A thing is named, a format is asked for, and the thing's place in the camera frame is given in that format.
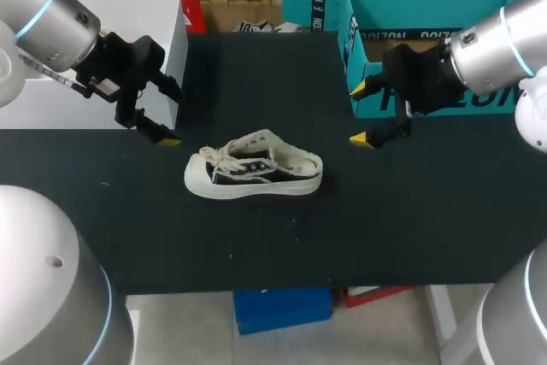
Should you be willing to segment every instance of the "black and white sneaker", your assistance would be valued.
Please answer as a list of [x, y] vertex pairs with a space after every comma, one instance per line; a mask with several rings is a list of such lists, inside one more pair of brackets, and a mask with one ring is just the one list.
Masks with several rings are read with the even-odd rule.
[[319, 156], [261, 130], [218, 150], [203, 147], [186, 166], [185, 184], [197, 196], [215, 200], [255, 194], [303, 196], [319, 188], [322, 176]]

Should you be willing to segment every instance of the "red object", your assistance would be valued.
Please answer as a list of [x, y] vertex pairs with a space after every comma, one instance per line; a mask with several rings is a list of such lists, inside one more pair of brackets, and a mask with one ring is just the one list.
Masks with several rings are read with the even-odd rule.
[[202, 4], [199, 0], [182, 0], [187, 33], [207, 33], [203, 18]]
[[413, 286], [389, 286], [385, 288], [378, 288], [377, 290], [373, 290], [370, 292], [365, 292], [362, 295], [357, 295], [355, 297], [349, 297], [346, 294], [345, 290], [340, 291], [340, 296], [344, 300], [346, 306], [348, 308], [354, 308], [359, 305], [363, 305], [364, 303], [371, 303], [372, 301], [376, 301], [377, 299], [382, 299], [385, 297], [389, 297], [393, 294], [398, 294], [399, 292], [407, 291], [411, 288], [414, 288]]

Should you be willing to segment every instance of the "white rubber sole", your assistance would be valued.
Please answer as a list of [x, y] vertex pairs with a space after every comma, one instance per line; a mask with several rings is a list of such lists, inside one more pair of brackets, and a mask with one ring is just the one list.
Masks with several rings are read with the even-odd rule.
[[255, 196], [257, 194], [305, 196], [319, 188], [322, 178], [322, 174], [319, 174], [311, 180], [304, 181], [289, 181], [271, 184], [216, 185], [210, 182], [209, 176], [207, 176], [207, 180], [205, 180], [203, 176], [200, 178], [195, 171], [195, 167], [192, 166], [192, 160], [190, 160], [185, 170], [186, 188], [199, 197], [210, 198], [212, 200], [233, 200], [235, 198]]

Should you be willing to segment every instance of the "black table surface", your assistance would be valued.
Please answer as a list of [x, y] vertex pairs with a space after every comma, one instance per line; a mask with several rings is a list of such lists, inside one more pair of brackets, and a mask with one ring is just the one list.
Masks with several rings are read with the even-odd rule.
[[[128, 131], [0, 132], [0, 184], [59, 204], [125, 293], [490, 282], [547, 234], [547, 157], [511, 115], [416, 119], [409, 139], [350, 145], [371, 123], [353, 117], [334, 35], [191, 38], [185, 83], [180, 148]], [[323, 158], [318, 192], [186, 190], [192, 153], [262, 128]]]

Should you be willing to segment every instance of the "white cable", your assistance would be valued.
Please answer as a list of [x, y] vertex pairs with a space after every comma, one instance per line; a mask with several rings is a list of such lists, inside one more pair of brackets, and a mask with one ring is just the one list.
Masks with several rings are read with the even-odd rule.
[[49, 77], [50, 79], [53, 79], [54, 81], [56, 81], [57, 83], [60, 83], [62, 85], [65, 85], [66, 87], [68, 88], [72, 88], [73, 85], [77, 85], [78, 83], [76, 83], [75, 81], [72, 81], [70, 79], [67, 79], [66, 77], [63, 77], [61, 76], [59, 73], [56, 73], [56, 72], [53, 72], [51, 70], [49, 70], [46, 66], [44, 66], [43, 64], [40, 64], [36, 61], [34, 61], [33, 59], [25, 56], [25, 55], [22, 55], [22, 54], [19, 54], [19, 57], [21, 58], [21, 60], [30, 68], [36, 70], [37, 72]]

